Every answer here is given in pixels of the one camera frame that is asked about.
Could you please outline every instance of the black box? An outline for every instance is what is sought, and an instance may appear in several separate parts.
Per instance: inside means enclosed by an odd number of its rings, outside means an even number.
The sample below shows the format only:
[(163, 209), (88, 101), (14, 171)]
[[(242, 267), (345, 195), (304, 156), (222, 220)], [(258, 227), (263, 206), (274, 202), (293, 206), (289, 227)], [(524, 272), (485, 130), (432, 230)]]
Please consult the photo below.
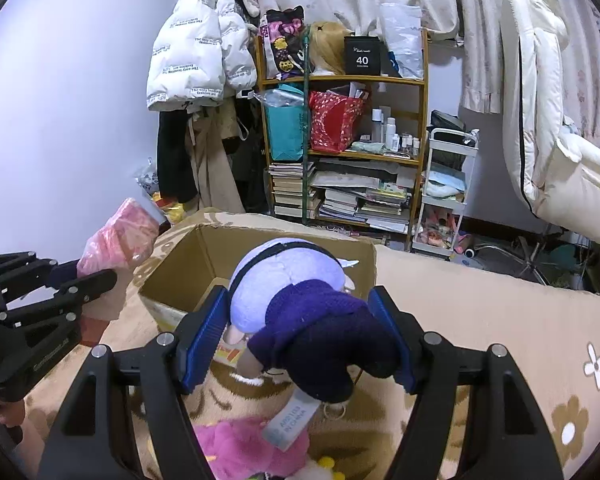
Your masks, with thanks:
[(373, 36), (346, 36), (344, 66), (349, 75), (380, 75), (380, 40)]

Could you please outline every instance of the purple plush doll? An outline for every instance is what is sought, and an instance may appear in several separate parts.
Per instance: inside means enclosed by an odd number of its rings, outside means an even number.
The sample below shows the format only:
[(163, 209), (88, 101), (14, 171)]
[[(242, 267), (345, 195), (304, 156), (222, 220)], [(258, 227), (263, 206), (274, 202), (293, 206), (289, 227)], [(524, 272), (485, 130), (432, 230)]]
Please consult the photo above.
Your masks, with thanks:
[(230, 282), (228, 337), (250, 334), (238, 373), (282, 368), (331, 403), (353, 392), (348, 365), (390, 377), (400, 365), (397, 345), (365, 301), (343, 292), (346, 280), (339, 260), (305, 240), (276, 238), (250, 251)]

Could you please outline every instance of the white puffer jacket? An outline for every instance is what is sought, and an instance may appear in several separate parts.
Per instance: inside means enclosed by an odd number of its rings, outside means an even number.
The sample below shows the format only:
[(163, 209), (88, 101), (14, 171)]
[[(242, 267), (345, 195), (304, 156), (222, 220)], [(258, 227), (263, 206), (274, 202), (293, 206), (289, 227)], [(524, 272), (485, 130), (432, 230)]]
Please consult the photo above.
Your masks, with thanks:
[(154, 43), (146, 83), (149, 110), (218, 106), (252, 88), (249, 33), (234, 0), (178, 0)]

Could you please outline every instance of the stack of books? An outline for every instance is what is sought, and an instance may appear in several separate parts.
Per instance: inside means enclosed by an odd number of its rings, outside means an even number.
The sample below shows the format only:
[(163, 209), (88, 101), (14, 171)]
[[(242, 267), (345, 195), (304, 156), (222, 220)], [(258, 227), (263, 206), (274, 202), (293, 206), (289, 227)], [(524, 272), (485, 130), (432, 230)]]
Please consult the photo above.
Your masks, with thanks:
[(362, 222), (406, 234), (411, 193), (391, 182), (372, 187), (325, 187), (320, 218)]
[[(314, 176), (312, 162), (308, 165), (308, 182)], [(273, 179), (274, 212), (276, 215), (302, 217), (302, 164), (275, 162), (269, 166)], [(320, 193), (309, 187), (307, 195), (307, 217), (315, 218), (315, 210), (320, 205)]]
[(324, 202), (320, 206), (320, 214), (340, 220), (358, 221), (355, 213), (358, 209), (358, 197), (346, 190), (327, 188), (324, 191)]

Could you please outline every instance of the white flower pattern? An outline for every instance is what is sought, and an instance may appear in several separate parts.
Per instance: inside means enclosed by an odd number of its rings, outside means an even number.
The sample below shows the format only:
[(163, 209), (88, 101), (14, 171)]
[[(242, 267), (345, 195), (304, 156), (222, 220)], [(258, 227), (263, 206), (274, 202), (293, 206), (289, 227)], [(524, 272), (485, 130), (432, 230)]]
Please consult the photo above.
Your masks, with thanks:
[(594, 376), (596, 378), (596, 387), (600, 391), (600, 357), (596, 357), (596, 349), (593, 348), (592, 343), (587, 345), (587, 352), (589, 352), (589, 359), (591, 361), (584, 363), (584, 374)]

